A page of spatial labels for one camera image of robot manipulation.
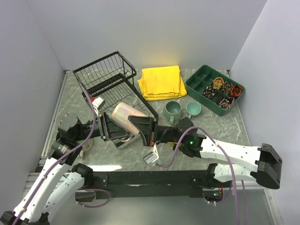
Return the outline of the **pink iridescent mug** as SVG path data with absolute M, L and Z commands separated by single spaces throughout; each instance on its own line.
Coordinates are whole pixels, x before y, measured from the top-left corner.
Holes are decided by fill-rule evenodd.
M 137 136 L 139 134 L 139 130 L 129 121 L 129 116 L 147 117 L 147 115 L 133 108 L 132 106 L 127 105 L 125 102 L 120 102 L 117 104 L 112 112 L 111 120 L 130 133 L 129 138 L 118 139 L 123 143 L 128 142 L 133 136 Z

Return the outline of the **grey-green ceramic mug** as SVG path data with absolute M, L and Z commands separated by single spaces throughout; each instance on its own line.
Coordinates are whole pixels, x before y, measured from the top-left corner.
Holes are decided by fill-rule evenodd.
M 181 118 L 182 107 L 178 102 L 170 101 L 165 105 L 163 115 L 169 124 L 173 126 L 174 123 Z

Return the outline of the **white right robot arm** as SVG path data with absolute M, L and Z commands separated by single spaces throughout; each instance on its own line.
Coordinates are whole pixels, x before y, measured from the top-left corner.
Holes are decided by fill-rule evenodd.
M 188 117 L 180 119 L 173 127 L 159 126 L 151 117 L 129 116 L 128 119 L 139 131 L 143 145 L 152 147 L 151 152 L 143 157 L 146 164 L 170 167 L 171 163 L 158 163 L 157 145 L 173 143 L 174 151 L 181 151 L 188 157 L 226 163 L 209 165 L 203 182 L 211 187 L 234 180 L 254 180 L 264 188 L 280 188 L 283 160 L 270 144 L 242 146 L 222 142 L 206 133 L 199 134 L 199 128 Z

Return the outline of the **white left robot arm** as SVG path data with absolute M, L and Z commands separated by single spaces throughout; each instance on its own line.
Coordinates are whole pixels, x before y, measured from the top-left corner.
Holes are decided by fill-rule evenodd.
M 58 209 L 77 190 L 110 192 L 98 189 L 93 170 L 74 164 L 83 145 L 93 137 L 114 140 L 129 137 L 129 132 L 112 122 L 105 113 L 83 124 L 73 113 L 60 122 L 57 140 L 52 145 L 45 165 L 23 200 L 12 210 L 5 211 L 0 220 L 5 225 L 48 225 Z

